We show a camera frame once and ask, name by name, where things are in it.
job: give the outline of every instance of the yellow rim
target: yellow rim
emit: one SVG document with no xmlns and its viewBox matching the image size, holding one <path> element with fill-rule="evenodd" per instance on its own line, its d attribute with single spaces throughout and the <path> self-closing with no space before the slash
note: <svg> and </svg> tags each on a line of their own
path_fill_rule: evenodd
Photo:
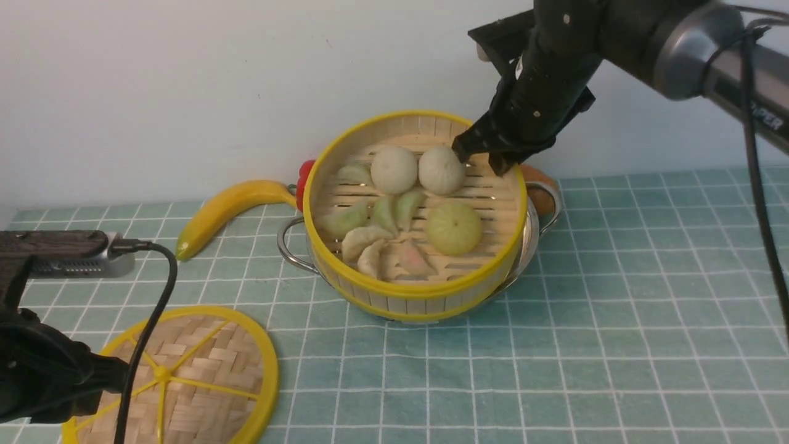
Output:
<svg viewBox="0 0 789 444">
<path fill-rule="evenodd" d="M 337 291 L 340 292 L 348 302 L 352 303 L 353 305 L 365 310 L 369 313 L 372 313 L 376 316 L 380 316 L 381 318 L 386 319 L 394 319 L 395 321 L 401 322 L 435 322 L 435 321 L 442 321 L 444 319 L 453 318 L 458 316 L 459 314 L 463 314 L 468 310 L 473 309 L 474 307 L 483 303 L 491 294 L 501 285 L 501 282 L 494 285 L 492 288 L 489 288 L 485 292 L 481 292 L 480 295 L 471 302 L 467 303 L 466 305 L 461 305 L 460 307 L 453 308 L 452 310 L 442 311 L 439 314 L 403 314 L 403 313 L 395 313 L 393 311 L 382 310 L 380 308 L 375 308 L 371 305 L 361 302 L 359 299 L 351 297 L 345 290 L 341 288 L 337 288 Z"/>
<path fill-rule="evenodd" d="M 448 113 L 444 113 L 441 111 L 420 111 L 420 110 L 412 110 L 412 111 L 398 111 L 393 112 L 390 114 L 380 115 L 373 119 L 366 120 L 355 127 L 347 130 L 343 133 L 340 137 L 337 137 L 331 145 L 328 146 L 327 149 L 323 151 L 323 153 L 318 157 L 318 160 L 315 162 L 315 165 L 312 167 L 312 171 L 316 171 L 320 168 L 320 165 L 326 160 L 329 154 L 335 149 L 337 145 L 339 145 L 343 140 L 348 138 L 351 134 L 362 130 L 363 128 L 378 123 L 382 120 L 387 119 L 394 119 L 397 117 L 404 117 L 408 115 L 424 115 L 424 116 L 432 116 L 441 119 L 451 120 L 462 125 L 471 126 L 472 122 L 468 119 L 464 119 L 462 117 L 458 117 L 456 115 L 451 115 Z M 526 196 L 526 184 L 523 181 L 523 174 L 521 173 L 520 168 L 514 168 L 515 174 L 518 175 L 520 180 L 518 180 L 518 188 L 521 195 L 521 199 L 525 200 Z M 344 262 L 337 259 L 328 248 L 326 248 L 326 244 L 320 240 L 320 236 L 318 235 L 318 231 L 315 228 L 315 224 L 312 222 L 312 210 L 310 209 L 310 194 L 312 193 L 312 181 L 315 178 L 315 175 L 311 172 L 309 178 L 307 179 L 307 185 L 305 186 L 305 199 L 304 199 L 304 215 L 305 215 L 305 226 L 307 227 L 307 235 L 309 236 L 310 242 L 312 243 L 312 248 L 314 249 L 316 255 L 320 257 L 323 261 L 325 261 L 339 276 L 342 276 L 349 280 L 350 282 L 358 283 L 364 285 L 366 288 L 382 293 L 384 295 L 396 295 L 402 299 L 412 299 L 412 298 L 419 298 L 419 299 L 432 299 L 432 298 L 440 298 L 445 297 L 447 294 L 451 294 L 453 292 L 457 292 L 460 290 L 464 290 L 471 285 L 475 285 L 482 280 L 485 279 L 490 273 L 493 272 L 494 269 L 501 266 L 501 262 L 507 256 L 507 254 L 512 251 L 513 248 L 518 246 L 518 242 L 520 242 L 520 229 L 516 231 L 512 238 L 507 241 L 507 245 L 503 248 L 491 261 L 489 261 L 486 265 L 480 267 L 479 269 L 469 273 L 468 275 L 461 277 L 456 280 L 452 280 L 442 284 L 430 284 L 430 285 L 409 285 L 408 286 L 408 294 L 403 295 L 402 291 L 403 288 L 401 285 L 392 284 L 389 282 L 382 282 L 380 280 L 372 279 L 369 276 L 366 276 L 362 273 L 359 273 L 357 270 L 349 267 Z M 526 222 L 526 210 L 525 208 L 520 212 L 518 215 L 518 227 L 523 227 Z"/>
<path fill-rule="evenodd" d="M 136 396 L 147 389 L 152 388 L 153 386 L 160 384 L 159 390 L 159 408 L 157 411 L 157 420 L 156 420 L 156 428 L 157 428 L 157 435 L 158 435 L 158 443 L 164 443 L 164 397 L 166 392 L 166 386 L 170 382 L 180 382 L 183 384 L 188 384 L 197 387 L 203 387 L 206 389 L 214 389 L 224 393 L 231 393 L 238 396 L 244 396 L 252 398 L 256 401 L 255 408 L 250 412 L 249 418 L 247 419 L 246 423 L 241 430 L 233 437 L 233 439 L 228 442 L 228 444 L 248 444 L 250 442 L 257 442 L 260 439 L 260 436 L 263 434 L 266 426 L 268 425 L 268 421 L 271 419 L 271 414 L 274 412 L 274 407 L 276 406 L 277 400 L 277 393 L 279 387 L 279 367 L 277 362 L 277 355 L 274 350 L 274 344 L 271 343 L 271 338 L 268 337 L 266 331 L 261 327 L 257 322 L 253 321 L 249 316 L 246 314 L 241 313 L 240 311 L 231 310 L 226 307 L 213 307 L 213 306 L 195 306 L 195 307 L 182 307 L 176 308 L 173 310 L 166 311 L 162 314 L 162 317 L 159 319 L 160 322 L 167 321 L 173 318 L 179 318 L 181 316 L 189 316 L 195 314 L 205 314 L 210 316 L 216 316 L 217 318 L 224 318 L 225 321 L 215 329 L 213 329 L 203 340 L 201 340 L 198 344 L 196 344 L 193 348 L 188 350 L 172 367 L 168 367 L 166 380 L 164 382 L 157 381 L 154 378 L 149 383 L 145 384 L 137 388 L 133 395 Z M 124 342 L 130 341 L 136 345 L 134 340 L 134 335 L 139 333 L 148 321 L 142 321 L 139 324 L 135 325 L 134 327 L 126 330 L 120 336 L 113 339 L 102 351 L 101 355 L 109 356 L 116 348 L 120 347 Z M 260 350 L 260 356 L 263 360 L 263 369 L 264 369 L 264 377 L 263 382 L 260 387 L 259 393 L 246 393 L 241 390 L 231 389 L 229 387 L 224 386 L 215 386 L 213 384 L 208 384 L 206 382 L 201 381 L 193 381 L 191 379 L 184 379 L 179 378 L 176 376 L 171 376 L 171 374 L 180 367 L 186 360 L 194 354 L 200 347 L 202 347 L 206 342 L 208 342 L 219 330 L 222 329 L 225 325 L 230 322 L 235 322 L 239 326 L 241 326 L 244 330 L 246 330 L 250 336 L 255 340 L 257 343 L 258 349 Z M 160 365 L 156 364 L 154 360 L 147 354 L 143 353 L 144 361 L 151 366 L 153 370 L 161 367 Z M 104 413 L 109 412 L 113 408 L 118 406 L 118 401 L 106 406 L 105 408 L 100 409 L 94 416 L 91 416 L 87 419 L 82 419 L 79 424 L 77 424 L 77 418 L 72 418 L 66 423 L 63 423 L 62 426 L 62 433 L 63 433 L 63 444 L 80 444 L 77 438 L 77 432 L 83 427 L 89 425 L 93 422 L 95 418 L 101 416 Z"/>
</svg>

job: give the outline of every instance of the woven bamboo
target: woven bamboo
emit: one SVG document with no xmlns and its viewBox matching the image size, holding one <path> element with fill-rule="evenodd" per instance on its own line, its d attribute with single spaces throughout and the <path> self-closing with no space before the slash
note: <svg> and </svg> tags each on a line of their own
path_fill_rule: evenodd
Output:
<svg viewBox="0 0 789 444">
<path fill-rule="evenodd" d="M 128 361 L 139 334 L 129 335 L 106 354 Z M 276 369 L 267 374 L 264 368 L 258 339 L 221 315 L 162 320 L 136 373 L 126 443 L 240 442 L 235 439 L 262 401 L 264 378 L 276 378 Z M 74 442 L 112 442 L 119 399 L 104 393 L 96 415 L 75 419 Z"/>
</svg>

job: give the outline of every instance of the red pepper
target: red pepper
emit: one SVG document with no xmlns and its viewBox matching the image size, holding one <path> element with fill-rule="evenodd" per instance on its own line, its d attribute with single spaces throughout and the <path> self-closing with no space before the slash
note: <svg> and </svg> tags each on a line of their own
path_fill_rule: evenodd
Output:
<svg viewBox="0 0 789 444">
<path fill-rule="evenodd" d="M 315 160 L 307 160 L 301 164 L 301 168 L 298 169 L 298 182 L 296 183 L 296 207 L 301 212 L 304 212 L 304 188 L 307 186 L 307 178 L 309 177 L 309 172 L 312 171 L 312 166 L 314 164 Z"/>
</svg>

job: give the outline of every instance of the yellow banana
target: yellow banana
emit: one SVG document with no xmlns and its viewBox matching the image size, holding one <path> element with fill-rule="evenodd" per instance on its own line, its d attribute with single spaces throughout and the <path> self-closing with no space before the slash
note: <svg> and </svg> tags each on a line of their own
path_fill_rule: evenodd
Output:
<svg viewBox="0 0 789 444">
<path fill-rule="evenodd" d="M 227 222 L 254 206 L 286 203 L 296 208 L 296 198 L 279 182 L 250 180 L 233 185 L 207 201 L 178 236 L 175 257 L 194 256 Z"/>
</svg>

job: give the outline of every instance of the table surface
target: table surface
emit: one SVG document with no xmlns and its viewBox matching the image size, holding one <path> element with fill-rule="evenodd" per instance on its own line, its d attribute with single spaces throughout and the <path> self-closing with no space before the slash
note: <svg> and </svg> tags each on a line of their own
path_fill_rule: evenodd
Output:
<svg viewBox="0 0 789 444">
<path fill-rule="evenodd" d="M 765 171 L 789 249 L 789 168 Z M 745 170 L 560 182 L 567 214 L 506 294 L 469 317 L 403 325 L 350 306 L 286 265 L 275 233 L 295 212 L 253 209 L 180 265 L 171 306 L 227 305 L 279 354 L 280 444 L 789 444 L 789 352 Z M 11 229 L 175 238 L 201 202 L 41 209 Z M 289 244 L 305 253 L 298 229 Z M 166 263 L 140 254 L 117 280 L 38 280 L 22 305 L 101 349 L 150 314 Z M 59 440 L 0 425 L 0 442 Z"/>
</svg>

